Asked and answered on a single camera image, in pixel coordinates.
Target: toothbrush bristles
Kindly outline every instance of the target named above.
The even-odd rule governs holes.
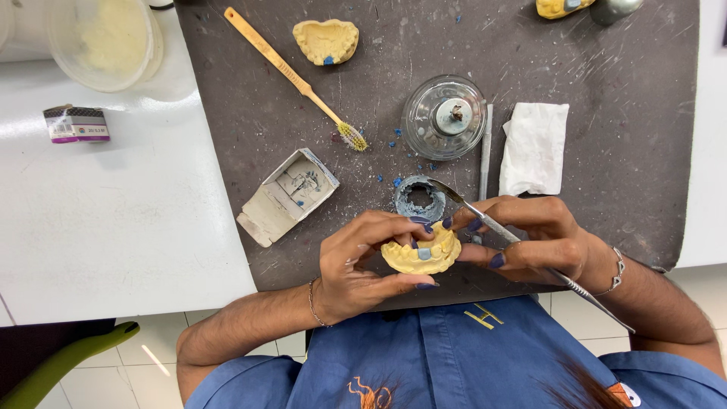
[[[345,122],[338,124],[338,132],[354,151],[363,152],[369,147],[361,133]]]

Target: blue shirt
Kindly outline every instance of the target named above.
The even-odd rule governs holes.
[[[595,357],[530,296],[368,313],[313,332],[305,364],[241,357],[212,371],[186,409],[558,408],[544,386],[585,368],[639,408],[727,408],[727,382],[663,352]]]

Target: yellow toothbrush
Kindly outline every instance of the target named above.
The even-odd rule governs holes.
[[[369,147],[361,134],[349,124],[343,122],[338,115],[334,114],[333,111],[323,102],[314,92],[313,88],[307,82],[303,81],[298,74],[290,68],[283,58],[268,44],[268,42],[258,34],[255,29],[248,24],[242,16],[235,11],[232,7],[228,7],[225,10],[225,18],[227,18],[232,25],[237,28],[247,41],[250,41],[260,54],[264,55],[283,75],[295,85],[301,94],[310,98],[326,115],[330,116],[336,125],[338,126],[338,132],[346,141],[346,143],[353,149],[361,152]]]

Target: person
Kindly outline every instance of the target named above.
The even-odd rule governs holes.
[[[463,244],[458,261],[521,282],[553,283],[540,268],[559,269],[635,329],[631,351],[593,356],[529,295],[366,313],[386,298],[438,286],[436,276],[366,270],[390,240],[432,239],[427,220],[367,210],[323,240],[320,278],[240,298],[181,334],[185,407],[727,408],[715,331],[667,278],[625,256],[619,274],[617,251],[555,197],[474,205],[530,240],[502,251]],[[464,208],[443,225],[487,230]],[[302,365],[244,356],[313,328]]]

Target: hand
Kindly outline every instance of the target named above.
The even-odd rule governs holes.
[[[473,206],[503,226],[512,225],[526,231],[530,240],[512,243],[502,251],[464,244],[458,261],[489,268],[510,281],[559,285],[557,279],[542,269],[553,267],[592,293],[602,293],[611,287],[611,278],[618,272],[615,252],[578,226],[557,197],[499,196]],[[489,230],[466,207],[460,208],[443,225],[455,230],[463,227],[469,231]]]
[[[381,277],[365,264],[381,245],[395,239],[431,240],[430,221],[367,210],[321,243],[321,278],[313,282],[313,306],[326,325],[355,317],[386,298],[408,293],[416,285],[437,284],[428,275],[392,274]]]

